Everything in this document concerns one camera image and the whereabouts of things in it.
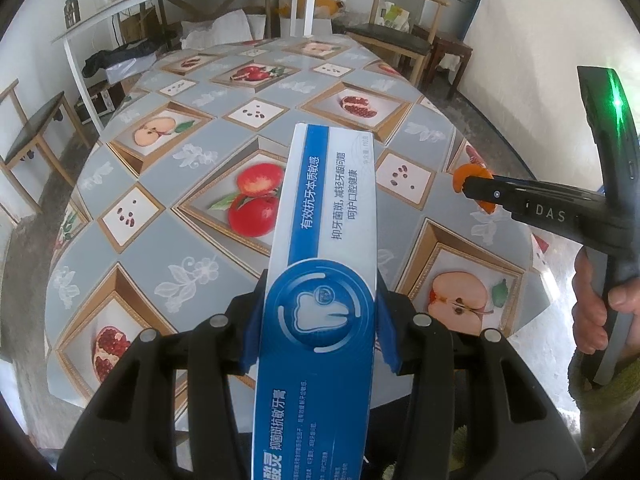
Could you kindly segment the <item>person's right hand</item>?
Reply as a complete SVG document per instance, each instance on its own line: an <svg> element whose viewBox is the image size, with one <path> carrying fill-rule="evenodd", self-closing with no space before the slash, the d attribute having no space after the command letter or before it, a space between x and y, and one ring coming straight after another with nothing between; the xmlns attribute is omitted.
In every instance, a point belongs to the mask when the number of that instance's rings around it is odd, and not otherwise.
<svg viewBox="0 0 640 480"><path fill-rule="evenodd" d="M576 296L572 315L573 333L577 349L585 354L605 350L608 346L608 334L604 328L608 312L605 301L592 288L593 265L582 248L574 262L575 274L572 281ZM630 313L634 316L625 347L620 352L620 361L637 359L639 356L639 309L640 285L638 278L614 287L608 293L608 304L618 313Z"/></svg>

